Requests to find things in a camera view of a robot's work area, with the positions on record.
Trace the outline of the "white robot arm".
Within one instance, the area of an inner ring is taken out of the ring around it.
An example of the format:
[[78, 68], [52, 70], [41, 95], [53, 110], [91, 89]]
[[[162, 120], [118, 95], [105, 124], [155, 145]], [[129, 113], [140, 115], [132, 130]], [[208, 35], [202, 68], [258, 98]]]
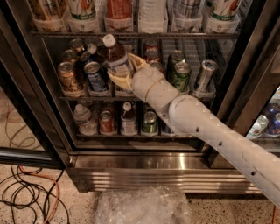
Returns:
[[179, 92], [155, 67], [134, 54], [129, 61], [136, 72], [113, 73], [119, 87], [152, 106], [177, 135], [191, 134], [215, 148], [235, 169], [280, 207], [280, 158], [221, 122], [197, 98]]

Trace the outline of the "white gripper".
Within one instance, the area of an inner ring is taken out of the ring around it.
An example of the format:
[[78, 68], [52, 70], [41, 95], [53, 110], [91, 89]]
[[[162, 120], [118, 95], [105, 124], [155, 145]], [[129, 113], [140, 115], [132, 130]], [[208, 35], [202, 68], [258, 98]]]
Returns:
[[108, 72], [108, 77], [119, 87], [126, 90], [133, 90], [136, 97], [147, 102], [154, 109], [168, 109], [171, 101], [179, 95], [179, 91], [170, 84], [165, 76], [158, 69], [133, 53], [129, 54], [129, 62], [136, 73], [133, 79], [118, 77]]

